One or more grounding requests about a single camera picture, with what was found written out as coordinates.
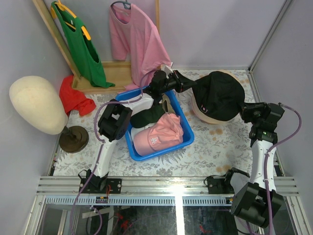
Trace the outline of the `blue plastic bin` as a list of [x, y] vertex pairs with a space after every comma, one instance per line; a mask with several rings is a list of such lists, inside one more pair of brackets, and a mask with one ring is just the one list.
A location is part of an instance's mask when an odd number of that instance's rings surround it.
[[180, 116], [180, 125], [183, 129], [183, 136], [182, 136], [183, 142], [180, 144], [177, 144], [175, 146], [157, 151], [157, 152], [152, 153], [152, 154], [140, 156], [137, 153], [137, 151], [135, 150], [133, 138], [131, 136], [132, 125], [129, 124], [127, 131], [125, 133], [125, 139], [126, 139], [126, 143], [127, 143], [130, 157], [135, 161], [145, 161], [145, 160], [149, 160], [152, 158], [162, 156], [164, 154], [168, 154], [170, 152], [182, 149], [182, 148], [192, 144], [194, 141], [194, 138], [195, 138], [194, 133], [193, 133], [193, 131], [192, 131], [192, 129], [191, 129], [184, 113], [183, 113], [183, 110], [180, 107], [180, 104], [179, 104], [179, 102], [175, 96], [175, 93], [171, 90], [171, 91], [167, 91], [165, 94], [169, 97], [170, 103], [171, 103], [174, 111], [176, 112], [176, 114]]

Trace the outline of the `pink t-shirt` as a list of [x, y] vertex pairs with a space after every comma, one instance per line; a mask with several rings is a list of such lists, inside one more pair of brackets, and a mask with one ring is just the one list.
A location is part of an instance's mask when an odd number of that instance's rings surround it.
[[135, 4], [130, 9], [111, 5], [109, 27], [113, 59], [125, 61], [130, 56], [132, 82], [125, 86], [127, 91], [149, 85], [152, 70], [171, 66], [156, 25]]

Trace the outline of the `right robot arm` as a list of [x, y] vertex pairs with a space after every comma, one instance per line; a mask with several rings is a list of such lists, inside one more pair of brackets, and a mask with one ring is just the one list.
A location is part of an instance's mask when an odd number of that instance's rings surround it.
[[252, 151], [251, 173], [235, 167], [225, 175], [212, 175], [204, 180], [211, 194], [234, 193], [230, 212], [246, 222], [271, 229], [273, 217], [283, 204], [283, 196], [274, 184], [274, 155], [278, 136], [275, 132], [285, 110], [274, 103], [238, 104], [245, 123], [251, 123], [249, 133]]

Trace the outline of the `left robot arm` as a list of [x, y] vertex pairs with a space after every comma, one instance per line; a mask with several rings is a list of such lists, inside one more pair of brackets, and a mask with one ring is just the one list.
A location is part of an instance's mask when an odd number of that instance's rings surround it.
[[166, 92], [175, 90], [181, 93], [196, 84], [196, 81], [183, 76], [178, 70], [169, 74], [163, 70], [155, 70], [151, 83], [146, 87], [141, 85], [138, 89], [139, 95], [121, 101], [112, 99], [104, 103], [94, 118], [94, 132], [100, 141], [98, 156], [93, 168], [86, 171], [85, 178], [80, 177], [80, 190], [84, 193], [102, 193], [107, 189], [112, 153], [117, 142], [128, 131], [131, 116], [157, 106]]

